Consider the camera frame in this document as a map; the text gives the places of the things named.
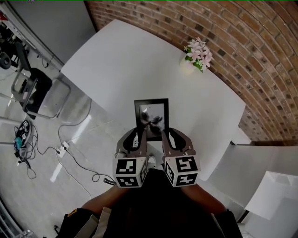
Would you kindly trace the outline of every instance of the black picture frame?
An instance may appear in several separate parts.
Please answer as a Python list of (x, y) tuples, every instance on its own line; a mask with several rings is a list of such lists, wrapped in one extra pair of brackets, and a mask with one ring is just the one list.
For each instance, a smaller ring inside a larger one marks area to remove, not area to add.
[[(141, 105), (149, 105), (149, 104), (163, 104), (163, 112), (164, 112), (164, 129), (167, 130), (169, 128), (169, 99), (145, 99), (145, 100), (135, 100), (135, 120), (136, 127), (138, 128), (138, 133), (143, 132), (144, 124), (141, 122)], [(161, 136), (156, 137), (147, 137), (147, 141), (161, 141)]]

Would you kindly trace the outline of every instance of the gray floor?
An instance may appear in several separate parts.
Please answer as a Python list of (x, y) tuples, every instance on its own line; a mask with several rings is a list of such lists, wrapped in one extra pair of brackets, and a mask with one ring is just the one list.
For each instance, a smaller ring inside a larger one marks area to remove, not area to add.
[[(30, 54), (29, 61), (32, 67), (43, 70), (50, 78), (58, 75), (58, 71), (51, 66), (44, 69), (41, 59), (34, 53)], [(9, 95), (14, 74), (6, 80), (0, 81), (0, 93)], [(48, 146), (57, 147), (60, 144), (58, 128), (61, 124), (76, 124), (88, 112), (90, 99), (80, 89), (71, 85), (72, 93), (60, 116), (54, 120), (37, 118), (32, 121), (39, 134), (38, 148), (44, 152)], [(40, 112), (53, 114), (65, 96), (66, 88), (60, 83), (53, 85), (41, 106)], [(28, 118), (22, 111), (19, 103), (9, 102), (0, 98), (0, 115), (22, 121)], [(79, 126), (63, 127), (61, 129), (62, 141), (69, 141), (69, 151), (77, 161), (99, 173), (112, 175), (112, 159), (119, 138), (130, 128), (125, 128), (120, 120), (110, 116), (96, 103), (92, 103), (91, 112), (87, 119)], [(13, 141), (14, 126), (0, 125), (0, 141)], [(148, 147), (149, 152), (161, 153), (153, 147)], [(82, 170), (73, 158), (66, 154), (60, 159), (67, 171), (71, 173), (95, 197), (105, 192), (111, 186), (102, 182), (101, 176), (97, 183), (92, 182), (93, 173)], [(45, 155), (36, 153), (34, 160), (30, 161), (37, 178), (30, 180), (27, 176), (25, 164), (17, 164), (12, 146), (0, 147), (0, 196), (9, 208), (12, 215), (24, 229), (34, 231), (38, 237), (53, 238), (56, 236), (53, 227), (60, 225), (65, 213), (82, 206), (90, 199), (88, 192), (82, 188), (64, 168), (59, 170), (59, 163), (54, 150), (48, 150)], [(208, 184), (199, 181), (208, 192), (219, 199), (225, 206), (230, 207), (235, 215), (239, 215), (242, 208), (236, 206), (224, 194)]]

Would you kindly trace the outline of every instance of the person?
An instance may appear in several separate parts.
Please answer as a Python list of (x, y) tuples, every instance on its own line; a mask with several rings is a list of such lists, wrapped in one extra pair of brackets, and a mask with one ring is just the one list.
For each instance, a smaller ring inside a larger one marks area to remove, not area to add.
[(199, 185), (149, 169), (141, 188), (113, 186), (66, 214), (57, 238), (241, 238), (232, 212)]

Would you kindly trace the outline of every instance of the picture frame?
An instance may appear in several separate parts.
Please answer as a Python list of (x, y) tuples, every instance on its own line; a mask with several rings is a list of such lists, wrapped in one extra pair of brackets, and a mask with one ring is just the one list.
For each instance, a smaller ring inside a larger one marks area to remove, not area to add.
[(169, 128), (169, 99), (135, 100), (135, 119), (139, 133), (146, 130), (147, 141), (161, 141), (161, 131)]

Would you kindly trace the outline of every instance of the forearm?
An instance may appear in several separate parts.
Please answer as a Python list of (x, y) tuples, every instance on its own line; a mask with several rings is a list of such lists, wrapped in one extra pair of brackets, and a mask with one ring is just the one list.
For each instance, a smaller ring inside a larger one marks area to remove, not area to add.
[(181, 190), (188, 198), (198, 203), (209, 213), (217, 215), (226, 211), (226, 208), (220, 201), (207, 193), (199, 185), (181, 187)]
[(111, 187), (105, 193), (89, 200), (82, 208), (88, 209), (98, 215), (101, 214), (104, 207), (111, 208), (119, 201), (127, 192), (129, 188), (118, 188), (116, 185)]

